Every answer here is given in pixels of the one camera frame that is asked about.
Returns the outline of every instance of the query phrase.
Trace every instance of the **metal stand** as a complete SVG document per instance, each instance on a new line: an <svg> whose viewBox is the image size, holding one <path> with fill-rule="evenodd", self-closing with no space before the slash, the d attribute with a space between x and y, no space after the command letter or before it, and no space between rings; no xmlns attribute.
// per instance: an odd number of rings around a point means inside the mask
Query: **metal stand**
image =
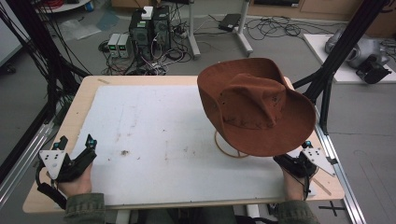
<svg viewBox="0 0 396 224"><path fill-rule="evenodd" d="M250 55L250 53L253 52L253 48L250 46L248 43L247 39L244 36L244 27L245 27L245 22L246 22L246 17L248 14L248 4L250 0L245 0L244 4L242 5L242 11L241 11L241 21L239 22L239 27L235 27L236 35L238 36L239 40L241 41L242 45L245 48L245 51L247 52L247 57ZM193 27L193 20L194 20L194 13L193 13L193 4L194 0L190 0L189 3L189 9L190 9L190 28L188 31L188 37L190 41L190 45L192 48L192 53L193 53L193 59L197 59L201 57L201 52L198 48L197 42L194 37L194 27Z"/></svg>
<svg viewBox="0 0 396 224"><path fill-rule="evenodd" d="M319 70L293 83L294 89L297 89L311 82L304 95L308 97L313 104L316 103L317 98L323 92L319 125L326 135L328 134L327 117L329 113L332 79L335 72L364 35L365 31L369 28L386 2L387 0L364 0Z"/></svg>

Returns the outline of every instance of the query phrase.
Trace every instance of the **gray floor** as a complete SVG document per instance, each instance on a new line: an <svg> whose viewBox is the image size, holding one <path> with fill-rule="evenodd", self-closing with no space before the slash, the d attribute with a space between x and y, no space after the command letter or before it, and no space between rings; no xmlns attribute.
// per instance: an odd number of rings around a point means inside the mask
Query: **gray floor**
<svg viewBox="0 0 396 224"><path fill-rule="evenodd" d="M59 21L80 19L83 25L96 24L105 15L104 9L87 13L83 9L57 15ZM199 25L210 18L197 19ZM67 41L84 65L96 75L106 68L106 60L98 45L112 33L128 31L128 20L119 20L115 26L81 40ZM207 22L205 27L215 23ZM339 26L325 27L334 32ZM197 35L202 57L187 63L169 66L167 75L195 76L210 64L246 58L246 53L234 35ZM320 64L305 42L296 37L266 37L264 40L247 39L254 49L250 57L274 60L292 82L315 72ZM25 52L20 52L12 64L17 73L0 72L0 161L21 138L46 102L46 82ZM394 62L389 64L396 68ZM367 223L395 223L396 220L396 165L393 161L396 128L395 84L342 85L333 84L329 111L329 132L349 183L358 199ZM29 168L21 183L15 188L0 210L1 223L60 223L62 214L32 215L23 213L21 207L34 181L34 168ZM334 206L343 207L341 202ZM349 223L347 214L338 210L319 209L330 202L310 204L321 223ZM265 215L264 205L261 212Z"/></svg>

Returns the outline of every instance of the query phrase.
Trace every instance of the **computer tower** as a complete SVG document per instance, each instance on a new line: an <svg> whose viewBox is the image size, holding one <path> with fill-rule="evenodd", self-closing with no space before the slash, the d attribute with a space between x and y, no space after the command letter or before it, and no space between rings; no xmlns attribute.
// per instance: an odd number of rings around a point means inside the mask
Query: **computer tower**
<svg viewBox="0 0 396 224"><path fill-rule="evenodd" d="M155 8L152 20L154 23L154 36L157 39L157 49L162 51L170 49L169 6Z"/></svg>
<svg viewBox="0 0 396 224"><path fill-rule="evenodd" d="M152 60L151 44L154 38L152 21L142 20L142 12L137 10L132 15L129 33L133 41L134 55L137 54L137 57L142 55L146 60Z"/></svg>

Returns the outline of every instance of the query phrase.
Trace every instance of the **white board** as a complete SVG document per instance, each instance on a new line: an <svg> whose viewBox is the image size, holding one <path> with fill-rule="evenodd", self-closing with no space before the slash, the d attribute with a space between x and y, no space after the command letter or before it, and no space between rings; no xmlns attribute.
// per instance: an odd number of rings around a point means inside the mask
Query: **white board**
<svg viewBox="0 0 396 224"><path fill-rule="evenodd" d="M324 63L324 61L327 59L328 54L324 48L330 37L332 37L332 35L304 35L304 39L309 48L312 49L321 63ZM376 84L396 83L396 73L386 64L384 68L388 69L392 73L384 77ZM356 69L350 67L347 63L341 64L340 68L334 75L334 81L339 84L365 84L365 82L361 80L358 75L356 75Z"/></svg>
<svg viewBox="0 0 396 224"><path fill-rule="evenodd" d="M98 142L93 191L107 205L283 197L272 158L236 159L217 149L196 86L100 87L72 159L88 133Z"/></svg>

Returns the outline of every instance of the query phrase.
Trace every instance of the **hat crown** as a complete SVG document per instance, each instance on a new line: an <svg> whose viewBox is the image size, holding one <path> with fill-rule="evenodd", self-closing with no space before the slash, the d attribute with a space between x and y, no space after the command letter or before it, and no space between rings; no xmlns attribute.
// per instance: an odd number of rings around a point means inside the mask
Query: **hat crown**
<svg viewBox="0 0 396 224"><path fill-rule="evenodd" d="M244 129L269 129L282 118L286 88L269 78L238 74L219 94L225 123Z"/></svg>

